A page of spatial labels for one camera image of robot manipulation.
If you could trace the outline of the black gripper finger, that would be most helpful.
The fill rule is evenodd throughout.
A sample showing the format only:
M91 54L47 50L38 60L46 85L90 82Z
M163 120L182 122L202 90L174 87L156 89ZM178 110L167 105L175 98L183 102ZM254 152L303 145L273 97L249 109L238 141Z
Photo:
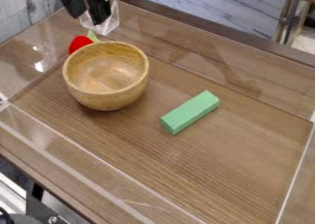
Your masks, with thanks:
M111 16L110 0L87 0L87 3L94 25L102 25Z
M70 15L79 18L87 11L84 0L60 0Z

